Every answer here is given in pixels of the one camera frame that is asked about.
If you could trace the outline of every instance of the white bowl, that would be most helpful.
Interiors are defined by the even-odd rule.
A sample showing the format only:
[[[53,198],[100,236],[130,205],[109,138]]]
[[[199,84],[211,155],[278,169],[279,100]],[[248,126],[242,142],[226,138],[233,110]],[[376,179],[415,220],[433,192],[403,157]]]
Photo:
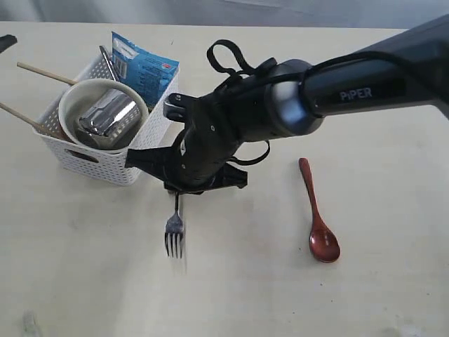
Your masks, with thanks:
[[[70,138],[73,143],[88,147],[75,137],[74,121],[81,114],[87,111],[87,109],[91,107],[97,100],[99,100],[101,96],[103,96],[109,89],[120,90],[121,92],[131,97],[131,99],[134,100],[137,107],[142,113],[142,118],[139,121],[138,129],[144,124],[145,120],[148,117],[148,108],[145,105],[144,100],[133,89],[123,83],[112,81],[111,79],[87,79],[84,81],[80,81],[79,83],[72,86],[69,90],[67,90],[62,96],[61,101],[59,102],[59,122],[64,133],[68,138]],[[122,147],[121,149],[117,150],[95,150],[110,154],[116,154],[126,151],[127,149],[128,146]]]

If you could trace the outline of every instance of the gray wall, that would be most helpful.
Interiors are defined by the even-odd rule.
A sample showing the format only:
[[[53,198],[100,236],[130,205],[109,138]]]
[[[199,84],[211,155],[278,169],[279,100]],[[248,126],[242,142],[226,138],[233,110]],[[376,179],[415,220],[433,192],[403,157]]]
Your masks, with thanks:
[[[0,0],[0,20],[409,28],[449,0]]]

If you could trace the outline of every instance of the table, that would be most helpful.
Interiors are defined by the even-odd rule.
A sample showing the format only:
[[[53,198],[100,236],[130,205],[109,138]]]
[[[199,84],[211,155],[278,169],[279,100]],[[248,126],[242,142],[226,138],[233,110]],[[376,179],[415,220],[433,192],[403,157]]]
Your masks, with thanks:
[[[19,40],[0,55],[0,101],[36,119],[65,85],[15,63],[75,77],[110,45],[111,30],[179,60],[188,95],[224,79],[206,60],[219,38],[257,65],[271,56],[316,63],[398,33],[0,22],[0,34]],[[433,107],[329,117],[310,136],[274,141],[248,169],[248,187],[183,199],[182,262],[164,251],[173,199],[159,181],[142,175],[117,187],[79,176],[21,121],[0,113],[0,123],[2,336],[20,335],[26,310],[43,337],[447,336],[449,123]],[[263,149],[244,145],[238,155]],[[299,157],[311,162],[340,241],[335,264],[309,253]]]

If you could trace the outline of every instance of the blue packet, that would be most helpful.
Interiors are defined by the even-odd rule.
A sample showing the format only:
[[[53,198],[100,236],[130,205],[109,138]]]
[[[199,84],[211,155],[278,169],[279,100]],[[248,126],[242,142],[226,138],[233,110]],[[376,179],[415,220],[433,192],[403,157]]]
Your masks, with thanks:
[[[120,82],[153,108],[175,76],[178,61],[154,55],[112,32],[112,62]]]

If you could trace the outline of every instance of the chopstick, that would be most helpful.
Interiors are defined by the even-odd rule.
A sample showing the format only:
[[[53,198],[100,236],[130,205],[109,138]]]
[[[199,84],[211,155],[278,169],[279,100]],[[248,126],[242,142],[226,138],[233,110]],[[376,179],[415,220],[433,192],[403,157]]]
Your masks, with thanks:
[[[61,139],[61,140],[65,140],[63,139],[59,134],[48,130],[46,127],[42,126],[39,123],[36,123],[35,121],[33,121],[32,119],[26,117],[25,115],[15,111],[13,108],[4,105],[2,102],[0,102],[0,108],[9,112],[10,114],[12,114],[13,116],[16,116],[17,118],[23,120],[25,123],[28,123],[29,125],[31,125],[33,128],[35,128],[37,131],[41,132],[41,133],[47,133],[48,135],[56,138],[56,139]]]
[[[51,79],[55,79],[56,81],[67,83],[70,86],[73,86],[73,85],[78,83],[77,81],[73,81],[71,79],[68,79],[67,77],[63,77],[63,76],[54,74],[52,72],[47,72],[46,70],[42,70],[42,69],[39,69],[39,68],[36,68],[36,67],[32,67],[31,65],[27,65],[27,64],[22,63],[22,62],[17,62],[17,66],[19,68],[23,68],[23,69],[29,70],[30,72],[35,72],[36,74],[40,74],[42,76],[49,77]]]

